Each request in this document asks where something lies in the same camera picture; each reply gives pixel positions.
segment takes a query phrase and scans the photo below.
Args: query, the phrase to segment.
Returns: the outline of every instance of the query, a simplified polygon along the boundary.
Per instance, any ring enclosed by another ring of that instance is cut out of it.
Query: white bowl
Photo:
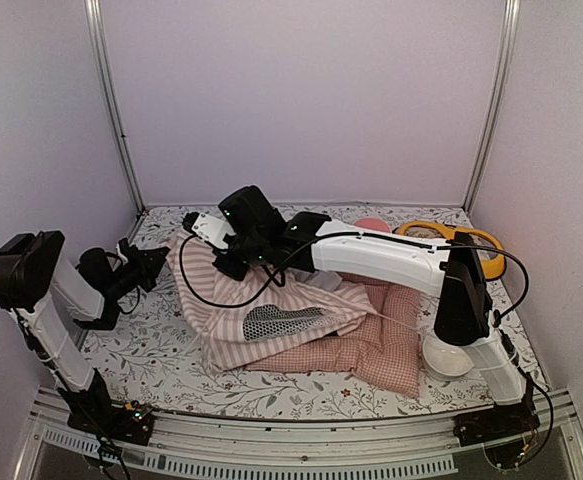
[[[422,342],[422,361],[433,378],[444,382],[456,380],[473,368],[473,362],[460,347],[434,335],[427,335]]]

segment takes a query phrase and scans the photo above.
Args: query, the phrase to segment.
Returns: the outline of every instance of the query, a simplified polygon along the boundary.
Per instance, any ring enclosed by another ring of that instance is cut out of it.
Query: pink object
[[[342,335],[358,328],[367,312],[376,312],[364,285],[343,282],[334,292],[295,281],[287,274],[286,285],[271,285],[253,303],[222,309],[197,300],[180,273],[178,234],[167,242],[167,262],[175,277],[186,321],[200,334],[203,354],[216,370],[229,370],[266,358],[337,331]],[[203,298],[219,304],[250,299],[267,280],[261,269],[252,268],[242,282],[218,272],[211,249],[195,239],[183,253],[187,278]]]
[[[383,315],[416,326],[420,293],[357,275],[341,274],[348,282],[363,283],[369,300]],[[368,314],[357,329],[340,337],[324,337],[247,365],[247,370],[284,373],[351,372],[360,380],[417,398],[420,341],[411,329]]]
[[[356,227],[367,228],[369,230],[377,230],[378,232],[391,233],[391,227],[379,218],[361,218],[355,222],[354,225]]]

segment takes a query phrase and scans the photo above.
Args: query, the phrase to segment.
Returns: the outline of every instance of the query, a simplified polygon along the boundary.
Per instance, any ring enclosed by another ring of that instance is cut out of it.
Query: pink plaid pillow
[[[365,285],[376,311],[415,328],[420,292],[401,285],[342,274]],[[354,331],[324,337],[247,365],[248,370],[285,373],[348,372],[365,382],[416,398],[419,396],[418,335],[400,323],[368,314]]]

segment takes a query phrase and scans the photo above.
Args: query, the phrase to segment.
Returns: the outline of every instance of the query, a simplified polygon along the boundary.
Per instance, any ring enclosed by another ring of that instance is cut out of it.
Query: metal frame
[[[507,82],[509,74],[509,65],[513,57],[513,47],[515,45],[515,35],[518,28],[518,14],[520,12],[520,0],[507,0],[504,10],[504,22],[502,24],[502,36],[500,38],[500,52],[498,54],[498,66],[496,69],[495,80],[493,82],[493,90],[491,91],[491,101],[489,103],[489,110],[487,111],[487,118],[482,130],[480,138],[480,146],[478,147],[478,155],[469,181],[469,187],[464,197],[462,208],[467,214],[471,214],[475,207],[475,202],[480,190],[480,184],[484,177],[484,172],[487,166],[489,153],[491,152],[491,145],[493,144],[493,136],[498,122],[500,113],[500,105],[504,96],[504,87]]]
[[[575,407],[566,390],[551,392],[550,396],[555,410],[554,428],[563,429],[574,476],[581,480],[583,436]],[[548,403],[542,396],[536,396],[534,401],[542,422],[540,429],[544,430],[548,424]],[[459,445],[453,435],[452,418],[456,413],[375,420],[276,421],[161,411],[155,413],[155,428],[147,447],[119,444],[124,448],[128,466],[187,478],[214,478],[209,472],[219,468],[231,472],[273,472],[269,477],[261,476],[261,480],[273,478],[275,472],[297,474],[296,478],[305,480],[314,478],[314,473],[319,478],[320,472],[323,478],[340,478],[338,472],[352,470],[380,472],[410,465],[426,469],[426,465],[437,464],[449,455],[483,448],[483,445]],[[93,455],[94,437],[68,428],[68,415],[66,403],[55,390],[39,390],[14,480],[31,478],[42,441]],[[487,445],[503,444],[515,438]],[[199,475],[191,476],[191,466],[200,468]],[[452,463],[446,466],[454,468]]]
[[[131,154],[129,146],[126,141],[126,135],[122,125],[122,117],[118,107],[115,89],[113,85],[113,77],[111,73],[111,66],[109,63],[109,55],[106,47],[106,40],[104,35],[104,25],[102,22],[102,13],[100,9],[99,0],[85,0],[87,21],[89,25],[89,33],[91,36],[91,43],[93,46],[94,58],[98,67],[98,74],[102,84],[105,104],[111,122],[111,128],[116,142],[116,147],[122,165],[124,178],[129,189],[131,200],[135,206],[138,215],[146,210],[146,205],[140,191],[140,185],[133,162],[131,161]],[[493,136],[495,127],[500,112],[500,105],[504,95],[504,87],[506,84],[509,64],[513,56],[513,47],[515,44],[515,36],[518,25],[518,13],[520,10],[520,0],[506,0],[504,11],[504,20],[502,24],[502,34],[500,39],[500,49],[498,53],[498,63],[496,75],[491,91],[491,99],[487,111],[487,118],[485,120],[482,135],[480,137],[480,144],[478,153],[467,188],[462,208],[468,214],[471,213],[475,206],[477,194],[484,176],[485,168],[491,145],[493,143]]]
[[[113,129],[113,136],[120,157],[120,164],[122,165],[122,172],[129,189],[131,201],[135,207],[136,213],[141,215],[146,206],[142,193],[140,192],[140,184],[138,177],[131,161],[131,154],[129,153],[129,145],[127,144],[127,136],[124,133],[122,126],[122,117],[118,102],[115,96],[115,89],[113,87],[113,78],[111,76],[111,65],[109,64],[109,55],[107,53],[107,45],[104,37],[104,26],[102,24],[102,14],[100,11],[99,0],[85,0],[87,10],[87,22],[89,24],[89,34],[91,36],[91,45],[93,47],[93,55],[98,67],[98,76],[102,84],[102,93],[104,95],[105,105],[109,114],[111,128]]]

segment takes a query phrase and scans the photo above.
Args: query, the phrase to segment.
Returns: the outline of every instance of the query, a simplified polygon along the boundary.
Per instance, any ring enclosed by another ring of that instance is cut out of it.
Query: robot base
[[[97,436],[105,432],[113,440],[148,445],[154,420],[151,407],[137,402],[132,402],[129,409],[114,406],[97,370],[93,371],[93,381],[87,390],[71,392],[59,388],[58,392],[71,409],[69,427]]]
[[[453,422],[453,434],[463,447],[537,429],[540,420],[533,405],[533,385],[527,380],[526,391],[520,403],[495,405],[489,410],[462,413],[456,415]]]
[[[151,438],[151,433],[153,432],[152,415],[136,420],[133,411],[115,407],[113,415],[107,423],[108,426],[105,431],[111,439],[143,446],[149,444],[149,438]],[[101,435],[101,432],[95,428],[84,414],[72,413],[69,415],[67,425],[96,436]]]

